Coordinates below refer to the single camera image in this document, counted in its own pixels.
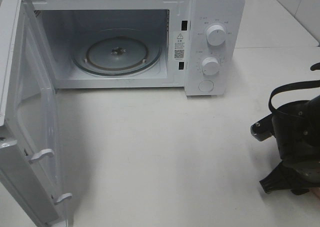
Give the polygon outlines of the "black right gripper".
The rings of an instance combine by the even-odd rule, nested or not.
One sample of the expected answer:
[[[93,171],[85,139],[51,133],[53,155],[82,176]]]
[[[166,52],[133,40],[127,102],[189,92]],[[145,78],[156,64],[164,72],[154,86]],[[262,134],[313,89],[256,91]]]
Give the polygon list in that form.
[[[320,157],[282,157],[281,162],[259,181],[263,191],[290,190],[294,195],[309,192],[306,187],[320,186]]]

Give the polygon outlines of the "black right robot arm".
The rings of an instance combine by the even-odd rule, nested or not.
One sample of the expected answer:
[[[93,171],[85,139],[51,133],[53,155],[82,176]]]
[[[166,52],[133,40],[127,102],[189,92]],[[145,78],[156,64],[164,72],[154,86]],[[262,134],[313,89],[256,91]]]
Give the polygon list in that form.
[[[295,195],[320,186],[320,98],[286,103],[250,127],[262,142],[275,137],[281,162],[260,180],[265,193],[290,190]]]

